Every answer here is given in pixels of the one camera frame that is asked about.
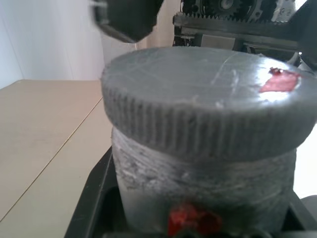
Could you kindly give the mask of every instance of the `white wall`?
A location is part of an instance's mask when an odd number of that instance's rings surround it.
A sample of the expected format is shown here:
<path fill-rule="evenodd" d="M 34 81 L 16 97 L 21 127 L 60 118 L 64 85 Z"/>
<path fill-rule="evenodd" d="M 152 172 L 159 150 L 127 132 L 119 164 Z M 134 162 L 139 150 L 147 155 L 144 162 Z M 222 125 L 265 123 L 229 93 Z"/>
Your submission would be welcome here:
<path fill-rule="evenodd" d="M 88 0 L 0 1 L 0 88 L 19 79 L 97 80 L 134 49 L 103 36 Z"/>

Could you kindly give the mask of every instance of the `knurled cap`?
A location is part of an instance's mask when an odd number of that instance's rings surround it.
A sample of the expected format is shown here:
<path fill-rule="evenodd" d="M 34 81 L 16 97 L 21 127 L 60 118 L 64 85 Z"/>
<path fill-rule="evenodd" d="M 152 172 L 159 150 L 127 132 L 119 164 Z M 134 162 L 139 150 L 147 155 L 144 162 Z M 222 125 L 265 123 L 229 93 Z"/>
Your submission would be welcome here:
<path fill-rule="evenodd" d="M 261 92 L 270 68 L 300 74 L 290 92 Z M 102 77 L 122 133 L 187 161 L 249 161 L 298 147 L 317 118 L 316 79 L 285 63 L 212 48 L 135 51 Z"/>

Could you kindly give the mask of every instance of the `table surface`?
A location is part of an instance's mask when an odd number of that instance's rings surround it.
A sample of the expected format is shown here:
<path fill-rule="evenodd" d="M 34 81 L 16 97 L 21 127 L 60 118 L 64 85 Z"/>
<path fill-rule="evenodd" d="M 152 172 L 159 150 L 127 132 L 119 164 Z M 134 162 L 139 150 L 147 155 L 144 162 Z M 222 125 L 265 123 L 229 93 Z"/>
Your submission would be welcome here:
<path fill-rule="evenodd" d="M 62 238 L 111 146 L 98 81 L 23 80 L 0 90 L 0 238 Z M 317 194 L 317 127 L 298 149 L 294 190 Z"/>

